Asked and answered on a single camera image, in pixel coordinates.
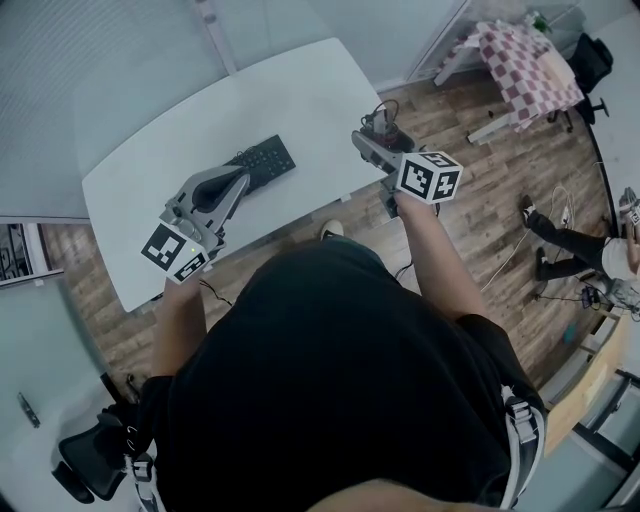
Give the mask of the light wooden table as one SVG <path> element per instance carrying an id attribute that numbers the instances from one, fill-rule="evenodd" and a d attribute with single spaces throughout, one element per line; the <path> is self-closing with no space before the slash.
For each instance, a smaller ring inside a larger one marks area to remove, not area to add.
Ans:
<path id="1" fill-rule="evenodd" d="M 602 315 L 613 321 L 609 333 L 597 350 L 587 350 L 591 358 L 565 391 L 560 393 L 560 397 L 545 402 L 548 410 L 545 457 L 548 457 L 584 418 L 619 368 L 629 345 L 630 316 L 610 312 L 602 312 Z"/>

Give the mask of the table with checkered cloth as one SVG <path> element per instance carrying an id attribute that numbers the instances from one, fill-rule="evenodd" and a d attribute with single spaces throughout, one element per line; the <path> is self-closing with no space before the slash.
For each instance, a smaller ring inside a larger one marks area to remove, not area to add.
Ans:
<path id="1" fill-rule="evenodd" d="M 561 83 L 543 65 L 545 56 L 557 57 L 561 64 L 565 59 L 531 26 L 479 22 L 469 36 L 456 42 L 447 58 L 467 48 L 479 52 L 508 108 L 509 124 L 517 132 L 539 117 L 565 111 L 584 100 L 574 78 Z"/>
<path id="2" fill-rule="evenodd" d="M 467 57 L 469 57 L 469 55 L 473 53 L 476 53 L 479 55 L 479 52 L 477 50 L 467 48 L 467 49 L 461 50 L 452 59 L 448 59 L 446 57 L 441 67 L 439 68 L 438 74 L 434 78 L 434 84 L 437 86 L 444 84 L 451 75 L 457 72 L 458 68 L 467 59 Z M 472 132 L 471 134 L 468 135 L 467 140 L 472 144 L 483 144 L 488 140 L 490 140 L 498 130 L 504 127 L 512 128 L 509 124 L 509 121 L 510 121 L 510 116 L 508 114 L 508 108 L 507 108 L 506 114 L 493 119 L 484 127 Z"/>

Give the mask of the person's left forearm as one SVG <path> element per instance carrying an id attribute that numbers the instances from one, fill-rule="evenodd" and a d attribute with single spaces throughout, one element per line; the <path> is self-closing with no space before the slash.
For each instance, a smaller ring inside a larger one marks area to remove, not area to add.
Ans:
<path id="1" fill-rule="evenodd" d="M 165 282 L 151 356 L 151 376 L 174 376 L 195 354 L 207 334 L 201 286 L 194 278 Z"/>

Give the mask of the person's black shirt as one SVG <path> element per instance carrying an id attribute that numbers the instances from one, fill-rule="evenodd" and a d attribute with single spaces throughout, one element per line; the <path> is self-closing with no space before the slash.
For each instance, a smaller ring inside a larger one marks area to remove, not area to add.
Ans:
<path id="1" fill-rule="evenodd" d="M 496 506 L 503 386 L 540 403 L 503 329 L 446 318 L 335 239 L 263 265 L 177 373 L 145 383 L 139 430 L 173 512 L 305 512 L 374 479 Z"/>

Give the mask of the black mesh office chair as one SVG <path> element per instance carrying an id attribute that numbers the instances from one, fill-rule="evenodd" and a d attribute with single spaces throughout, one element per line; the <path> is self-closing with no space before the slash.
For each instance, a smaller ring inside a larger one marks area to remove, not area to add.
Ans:
<path id="1" fill-rule="evenodd" d="M 51 474 L 77 502 L 111 500 L 134 453 L 138 406 L 112 404 L 64 420 L 51 453 Z"/>

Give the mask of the black swivel chair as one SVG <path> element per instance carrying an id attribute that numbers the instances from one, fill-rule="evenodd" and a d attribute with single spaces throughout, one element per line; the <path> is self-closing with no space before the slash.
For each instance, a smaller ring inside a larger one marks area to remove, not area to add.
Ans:
<path id="1" fill-rule="evenodd" d="M 566 63 L 574 73 L 576 84 L 583 95 L 583 99 L 574 106 L 583 121 L 593 126 L 597 111 L 603 111 L 609 117 L 604 99 L 601 98 L 600 103 L 595 105 L 589 97 L 599 82 L 612 72 L 614 58 L 605 43 L 581 33 L 573 54 L 566 59 Z"/>

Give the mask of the black keyboard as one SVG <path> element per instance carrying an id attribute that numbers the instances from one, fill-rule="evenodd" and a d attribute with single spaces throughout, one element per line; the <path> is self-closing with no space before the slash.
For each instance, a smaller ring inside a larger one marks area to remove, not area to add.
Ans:
<path id="1" fill-rule="evenodd" d="M 296 168 L 291 155 L 279 135 L 240 151 L 227 165 L 245 168 L 250 174 L 246 194 L 265 187 L 280 176 Z"/>

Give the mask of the person's right forearm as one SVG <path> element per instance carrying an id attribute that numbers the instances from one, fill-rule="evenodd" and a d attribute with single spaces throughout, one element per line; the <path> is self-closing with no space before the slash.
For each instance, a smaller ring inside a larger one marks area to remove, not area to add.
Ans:
<path id="1" fill-rule="evenodd" d="M 446 317 L 486 317 L 480 288 L 456 251 L 429 204 L 403 193 L 394 194 L 403 222 L 422 297 Z"/>

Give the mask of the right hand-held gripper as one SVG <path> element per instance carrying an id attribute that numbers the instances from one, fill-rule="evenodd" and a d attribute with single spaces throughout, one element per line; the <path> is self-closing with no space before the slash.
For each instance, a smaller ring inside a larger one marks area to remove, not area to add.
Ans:
<path id="1" fill-rule="evenodd" d="M 391 218 L 398 216 L 395 194 L 403 192 L 431 205 L 436 215 L 440 204 L 451 201 L 458 189 L 463 166 L 443 152 L 392 152 L 360 131 L 351 141 L 366 162 L 389 173 L 381 181 L 380 198 Z"/>

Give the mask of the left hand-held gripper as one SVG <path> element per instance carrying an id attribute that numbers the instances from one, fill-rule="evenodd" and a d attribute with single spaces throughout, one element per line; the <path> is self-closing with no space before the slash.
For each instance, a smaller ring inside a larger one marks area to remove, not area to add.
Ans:
<path id="1" fill-rule="evenodd" d="M 250 185 L 240 166 L 219 166 L 192 175 L 167 202 L 141 255 L 167 279 L 182 284 L 195 277 L 225 247 L 224 224 Z"/>

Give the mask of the beige box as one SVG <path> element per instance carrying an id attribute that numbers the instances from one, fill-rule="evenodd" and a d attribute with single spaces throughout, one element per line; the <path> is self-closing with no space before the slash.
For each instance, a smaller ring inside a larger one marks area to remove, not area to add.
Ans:
<path id="1" fill-rule="evenodd" d="M 567 89 L 575 82 L 573 70 L 555 48 L 550 48 L 540 55 L 537 63 L 555 87 Z"/>

